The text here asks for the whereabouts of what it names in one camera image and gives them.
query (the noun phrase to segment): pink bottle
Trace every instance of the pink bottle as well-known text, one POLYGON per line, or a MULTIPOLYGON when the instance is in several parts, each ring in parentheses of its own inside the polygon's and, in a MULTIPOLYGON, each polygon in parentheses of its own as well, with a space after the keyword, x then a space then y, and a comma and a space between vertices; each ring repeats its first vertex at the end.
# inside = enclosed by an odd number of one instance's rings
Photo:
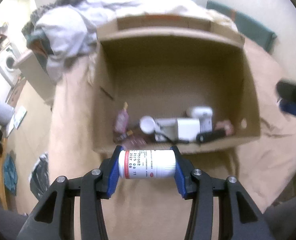
POLYGON ((129 115, 127 113, 128 104, 125 102, 124 108, 118 112, 114 131, 117 133, 125 133, 128 125, 129 115))

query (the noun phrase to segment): washing machine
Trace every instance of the washing machine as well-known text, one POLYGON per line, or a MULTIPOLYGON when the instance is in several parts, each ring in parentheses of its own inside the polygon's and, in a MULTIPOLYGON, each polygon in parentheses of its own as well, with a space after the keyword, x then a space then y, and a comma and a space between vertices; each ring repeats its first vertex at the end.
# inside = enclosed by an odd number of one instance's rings
POLYGON ((14 44, 10 44, 0 52, 0 74, 14 87, 21 74, 19 69, 14 68, 20 53, 14 44))

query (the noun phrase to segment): black and blue object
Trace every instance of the black and blue object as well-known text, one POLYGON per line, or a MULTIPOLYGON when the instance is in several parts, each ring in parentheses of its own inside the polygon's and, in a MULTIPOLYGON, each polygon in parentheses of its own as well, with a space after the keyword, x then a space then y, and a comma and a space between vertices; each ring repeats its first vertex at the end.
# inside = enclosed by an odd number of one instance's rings
MULTIPOLYGON (((109 199, 119 179, 117 146, 99 169, 76 179, 59 176, 37 203, 17 240, 73 240, 74 199, 80 197, 82 240, 107 240, 101 199, 109 199)), ((184 199, 192 199, 185 240, 210 240, 213 197, 219 197, 219 239, 273 240, 263 215, 235 177, 216 179, 195 169, 176 146, 175 181, 184 199)))

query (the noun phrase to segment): red label stripe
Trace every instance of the red label stripe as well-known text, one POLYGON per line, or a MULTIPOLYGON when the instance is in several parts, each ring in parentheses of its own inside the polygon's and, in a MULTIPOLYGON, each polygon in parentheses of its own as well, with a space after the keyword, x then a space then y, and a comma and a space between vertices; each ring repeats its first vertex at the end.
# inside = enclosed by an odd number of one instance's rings
POLYGON ((129 179, 129 160, 128 160, 128 156, 129 156, 129 151, 126 151, 125 153, 125 165, 124 165, 124 168, 125 168, 125 178, 126 179, 129 179))

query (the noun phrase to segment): white round object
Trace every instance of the white round object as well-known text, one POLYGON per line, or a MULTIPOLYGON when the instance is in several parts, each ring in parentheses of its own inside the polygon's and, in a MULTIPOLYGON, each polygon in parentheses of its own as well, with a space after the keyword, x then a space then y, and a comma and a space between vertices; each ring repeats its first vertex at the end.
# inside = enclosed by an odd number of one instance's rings
POLYGON ((124 179, 173 178, 176 157, 173 150, 127 150, 118 159, 119 176, 124 179))
POLYGON ((155 132, 155 120, 151 116, 144 116, 139 121, 140 129, 145 134, 152 134, 155 132))
POLYGON ((212 108, 209 106, 194 106, 194 107, 190 107, 188 108, 188 110, 186 111, 187 116, 191 117, 191 118, 211 118, 213 115, 213 111, 212 108))

